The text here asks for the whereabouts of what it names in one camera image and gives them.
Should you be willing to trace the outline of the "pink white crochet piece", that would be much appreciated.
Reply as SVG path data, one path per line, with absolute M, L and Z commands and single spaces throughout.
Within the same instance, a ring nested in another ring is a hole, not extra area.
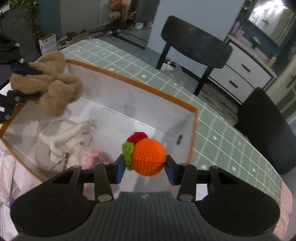
M 113 163 L 114 159 L 110 154 L 96 148 L 76 146 L 74 153 L 67 161 L 67 168 L 81 166 L 83 170 L 93 169 L 98 164 Z

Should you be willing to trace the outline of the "brown plush cloth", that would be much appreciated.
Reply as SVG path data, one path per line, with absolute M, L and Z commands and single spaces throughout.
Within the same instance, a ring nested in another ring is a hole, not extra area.
M 38 104 L 50 117 L 61 116 L 67 105 L 76 101 L 82 94 L 83 84 L 79 77 L 65 74 L 66 60 L 61 51 L 44 54 L 29 66 L 43 72 L 41 75 L 12 74 L 12 89 L 24 94 L 41 93 Z

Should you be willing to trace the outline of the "orange crochet ball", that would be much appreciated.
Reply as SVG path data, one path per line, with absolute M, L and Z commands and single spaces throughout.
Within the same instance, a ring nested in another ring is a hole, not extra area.
M 142 176 L 155 176 L 165 166 L 164 146 L 144 132 L 133 133 L 121 149 L 126 168 Z

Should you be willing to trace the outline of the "cream fleece sock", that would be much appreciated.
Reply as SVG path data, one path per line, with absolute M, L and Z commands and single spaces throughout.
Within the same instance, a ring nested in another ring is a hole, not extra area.
M 39 134 L 34 158 L 38 167 L 50 171 L 66 163 L 77 146 L 92 143 L 96 125 L 90 121 L 74 123 L 69 120 L 57 120 L 47 125 Z

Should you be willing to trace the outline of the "orange cardboard box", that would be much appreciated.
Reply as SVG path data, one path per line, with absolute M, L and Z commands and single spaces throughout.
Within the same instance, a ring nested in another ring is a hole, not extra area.
M 66 63 L 65 73 L 75 75 L 81 81 L 90 74 L 99 75 L 101 73 L 94 66 L 83 62 L 67 60 Z M 66 120 L 74 123 L 92 121 L 96 125 L 92 145 L 107 152 L 112 158 L 117 158 L 121 154 L 121 146 L 131 134 L 144 132 L 148 137 L 162 143 L 166 153 L 171 155 L 177 163 L 189 163 L 192 156 L 191 148 L 195 140 L 197 109 L 190 105 L 183 106 L 169 95 L 138 81 L 115 73 L 110 73 L 109 77 L 111 81 L 120 81 L 127 86 L 135 86 L 136 94 L 150 93 L 164 99 L 168 110 L 161 113 L 161 117 L 166 118 L 170 110 L 176 111 L 177 117 L 169 121 L 167 126 L 162 126 L 159 120 L 153 120 L 152 123 L 158 125 L 159 129 L 152 128 L 144 123 L 146 114 L 152 113 L 151 109 L 147 113 L 141 110 L 135 118 L 130 118 L 83 97 L 83 84 L 81 97 L 69 104 L 64 114 L 58 118 L 45 116 L 41 109 L 31 102 L 17 105 L 11 120 L 1 127 L 3 145 L 30 173 L 37 179 L 45 181 L 62 172 L 65 167 L 62 164 L 50 171 L 38 167 L 34 158 L 34 147 L 41 131 L 54 121 Z

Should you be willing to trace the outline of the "white blue carton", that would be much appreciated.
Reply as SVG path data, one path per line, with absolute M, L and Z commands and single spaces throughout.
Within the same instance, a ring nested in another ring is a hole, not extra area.
M 57 51 L 56 34 L 51 33 L 39 39 L 39 46 L 41 55 Z

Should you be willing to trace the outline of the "green grid tablecloth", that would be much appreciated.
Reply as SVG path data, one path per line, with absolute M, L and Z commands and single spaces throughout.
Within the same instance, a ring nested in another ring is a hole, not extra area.
M 93 73 L 82 78 L 83 97 L 130 118 L 135 118 L 141 110 L 147 113 L 151 109 L 152 113 L 146 114 L 144 123 L 152 128 L 159 129 L 158 125 L 152 123 L 153 120 L 159 120 L 162 126 L 167 126 L 169 121 L 177 117 L 177 112 L 170 110 L 169 115 L 162 118 L 161 113 L 168 110 L 164 99 L 150 93 L 136 94 L 135 86 L 111 81 L 110 73 L 153 87 L 183 106 L 195 107 L 198 117 L 191 163 L 201 169 L 215 164 L 279 201 L 281 217 L 275 231 L 279 238 L 284 239 L 291 219 L 292 193 L 248 139 L 206 102 L 159 70 L 103 40 L 82 40 L 62 52 L 67 59 L 89 64 L 101 71 L 99 75 Z

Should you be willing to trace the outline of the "black chair right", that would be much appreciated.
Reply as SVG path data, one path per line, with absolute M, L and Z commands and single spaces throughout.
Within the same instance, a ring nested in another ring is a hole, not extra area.
M 237 112 L 234 125 L 281 175 L 295 167 L 295 135 L 273 101 L 256 88 Z

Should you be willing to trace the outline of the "black chair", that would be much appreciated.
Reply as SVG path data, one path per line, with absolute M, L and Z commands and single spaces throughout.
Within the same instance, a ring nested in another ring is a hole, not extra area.
M 234 125 L 281 175 L 295 167 L 295 135 L 273 101 L 256 88 L 237 112 Z
M 157 69 L 165 62 L 169 49 L 185 55 L 189 59 L 207 66 L 202 78 L 192 74 L 198 81 L 194 95 L 198 96 L 213 69 L 222 69 L 232 54 L 232 47 L 213 35 L 181 20 L 175 16 L 169 16 L 161 32 L 161 37 L 166 42 L 158 60 Z

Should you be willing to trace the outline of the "white drawer cabinet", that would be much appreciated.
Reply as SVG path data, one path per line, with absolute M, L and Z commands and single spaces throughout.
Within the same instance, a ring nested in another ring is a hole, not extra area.
M 267 90 L 277 76 L 259 51 L 232 36 L 227 37 L 226 44 L 232 47 L 232 53 L 224 67 L 214 69 L 209 79 L 238 103 L 243 103 L 256 88 Z

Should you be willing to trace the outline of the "black chair left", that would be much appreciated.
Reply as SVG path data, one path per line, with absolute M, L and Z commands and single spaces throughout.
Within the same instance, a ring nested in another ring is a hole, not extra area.
M 194 95 L 198 96 L 213 69 L 222 69 L 232 54 L 232 47 L 213 35 L 181 20 L 175 16 L 169 16 L 161 32 L 161 37 L 166 42 L 158 60 L 157 69 L 165 62 L 169 49 L 185 55 L 189 59 L 207 66 L 202 78 L 192 74 L 198 81 Z

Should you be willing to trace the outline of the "yellow green bottle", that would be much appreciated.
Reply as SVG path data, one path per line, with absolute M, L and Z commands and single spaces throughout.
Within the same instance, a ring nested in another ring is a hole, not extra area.
M 267 65 L 268 65 L 269 67 L 272 67 L 272 66 L 274 65 L 274 63 L 276 62 L 277 58 L 278 58 L 278 54 L 275 53 L 275 54 L 272 56 L 272 58 L 269 59 L 269 61 L 267 62 Z

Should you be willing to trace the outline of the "wall mirror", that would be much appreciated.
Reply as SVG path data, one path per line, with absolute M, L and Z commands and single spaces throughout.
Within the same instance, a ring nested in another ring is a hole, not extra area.
M 295 22 L 295 13 L 283 1 L 254 1 L 248 21 L 280 46 Z

